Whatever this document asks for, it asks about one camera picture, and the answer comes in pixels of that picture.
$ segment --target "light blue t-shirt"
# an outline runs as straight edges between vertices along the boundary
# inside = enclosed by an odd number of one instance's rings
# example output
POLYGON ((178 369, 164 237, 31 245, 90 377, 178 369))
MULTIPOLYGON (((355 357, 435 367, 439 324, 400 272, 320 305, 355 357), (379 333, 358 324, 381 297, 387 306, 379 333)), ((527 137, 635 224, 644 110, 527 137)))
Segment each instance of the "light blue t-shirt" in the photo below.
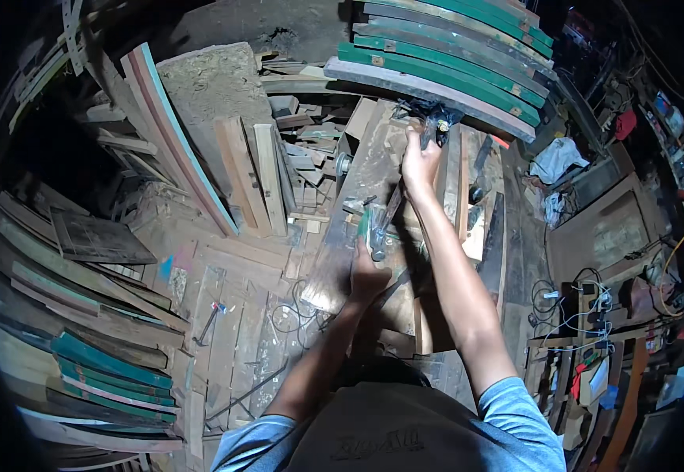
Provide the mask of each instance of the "light blue t-shirt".
POLYGON ((224 433, 211 470, 544 470, 563 472, 555 433, 509 377, 479 417, 443 392, 402 383, 340 389, 313 419, 268 415, 224 433))

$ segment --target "workbench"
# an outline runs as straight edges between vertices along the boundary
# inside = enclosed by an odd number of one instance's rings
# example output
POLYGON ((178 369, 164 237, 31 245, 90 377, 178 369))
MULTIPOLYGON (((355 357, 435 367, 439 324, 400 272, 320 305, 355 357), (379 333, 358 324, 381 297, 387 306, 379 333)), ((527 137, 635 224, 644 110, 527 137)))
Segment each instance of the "workbench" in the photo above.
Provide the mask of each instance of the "workbench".
MULTIPOLYGON (((405 129, 407 118, 395 119, 393 114, 397 104, 387 100, 378 100, 377 105, 368 121, 366 130, 360 140, 355 158, 350 165, 347 177, 340 189, 334 208, 330 211, 328 230, 318 250, 313 269, 311 270, 305 288, 300 296, 301 300, 328 313, 338 313, 349 294, 349 272, 355 253, 357 224, 351 213, 345 212, 347 202, 362 202, 376 197, 375 203, 386 205, 395 185, 400 179, 399 165, 401 163, 407 139, 405 129)), ((475 181, 476 172, 473 167, 486 134, 465 125, 454 125, 449 132, 448 143, 442 151, 440 171, 437 176, 437 197, 443 203, 445 213, 451 221, 455 221, 460 185, 458 184, 460 166, 460 133, 466 132, 468 149, 465 153, 469 160, 470 175, 463 185, 463 191, 468 191, 468 184, 475 181)), ((473 229, 474 234, 468 233, 467 244, 471 238, 483 238, 488 234, 490 221, 497 194, 504 193, 504 180, 498 144, 494 143, 483 166, 483 175, 491 186, 486 196, 479 202, 483 207, 483 220, 486 230, 478 234, 478 226, 473 229)), ((379 267, 389 267, 393 276, 390 285, 398 278, 401 286, 394 290, 381 306, 381 327, 391 329, 406 335, 416 335, 417 326, 414 321, 414 289, 411 279, 416 280, 416 292, 429 290, 421 287, 431 280, 428 275, 430 269, 423 256, 426 253, 422 244, 422 235, 418 221, 410 204, 404 202, 393 219, 398 236, 387 237, 386 258, 377 263, 379 267)), ((499 297, 498 312, 501 316, 501 299, 504 291, 504 275, 506 260, 506 231, 504 215, 501 219, 501 238, 495 251, 499 250, 501 264, 493 269, 486 269, 486 276, 497 278, 499 287, 495 290, 499 297)))

